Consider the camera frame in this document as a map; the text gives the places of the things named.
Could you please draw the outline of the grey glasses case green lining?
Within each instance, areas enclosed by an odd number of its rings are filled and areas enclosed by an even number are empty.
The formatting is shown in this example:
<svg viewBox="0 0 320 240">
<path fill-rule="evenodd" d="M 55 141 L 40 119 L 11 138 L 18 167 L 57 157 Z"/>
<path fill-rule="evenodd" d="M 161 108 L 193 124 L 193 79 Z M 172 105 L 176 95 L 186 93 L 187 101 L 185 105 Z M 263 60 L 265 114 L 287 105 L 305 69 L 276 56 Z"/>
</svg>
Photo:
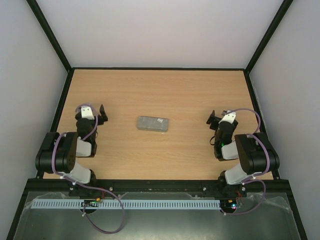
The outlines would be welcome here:
<svg viewBox="0 0 320 240">
<path fill-rule="evenodd" d="M 137 129 L 166 133 L 169 129 L 169 119 L 163 117 L 139 116 Z"/>
</svg>

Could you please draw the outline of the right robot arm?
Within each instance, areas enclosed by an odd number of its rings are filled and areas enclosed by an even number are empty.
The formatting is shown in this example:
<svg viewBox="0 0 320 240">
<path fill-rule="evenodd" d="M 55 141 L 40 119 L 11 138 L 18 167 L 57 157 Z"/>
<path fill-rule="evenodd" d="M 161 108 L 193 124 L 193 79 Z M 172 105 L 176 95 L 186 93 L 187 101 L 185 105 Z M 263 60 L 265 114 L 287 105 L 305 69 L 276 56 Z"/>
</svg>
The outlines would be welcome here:
<svg viewBox="0 0 320 240">
<path fill-rule="evenodd" d="M 209 115 L 206 124 L 214 131 L 210 145 L 220 162 L 239 160 L 234 167 L 224 170 L 218 177 L 217 191 L 224 197 L 235 197 L 245 190 L 243 185 L 258 176 L 278 170 L 279 156 L 264 132 L 259 127 L 254 133 L 234 135 L 238 126 L 237 110 L 215 111 Z"/>
</svg>

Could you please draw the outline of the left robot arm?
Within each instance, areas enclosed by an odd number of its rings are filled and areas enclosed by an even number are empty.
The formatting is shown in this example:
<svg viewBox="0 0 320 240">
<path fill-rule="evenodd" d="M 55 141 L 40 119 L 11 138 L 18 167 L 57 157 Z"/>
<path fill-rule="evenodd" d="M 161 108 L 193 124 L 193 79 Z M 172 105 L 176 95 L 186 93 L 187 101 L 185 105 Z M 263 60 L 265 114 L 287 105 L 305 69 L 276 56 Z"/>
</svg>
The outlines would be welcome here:
<svg viewBox="0 0 320 240">
<path fill-rule="evenodd" d="M 82 166 L 77 159 L 96 155 L 98 126 L 109 119 L 103 105 L 97 111 L 91 104 L 83 103 L 75 109 L 75 120 L 76 131 L 48 132 L 45 135 L 35 158 L 35 167 L 39 172 L 70 181 L 72 186 L 96 190 L 94 171 Z"/>
</svg>

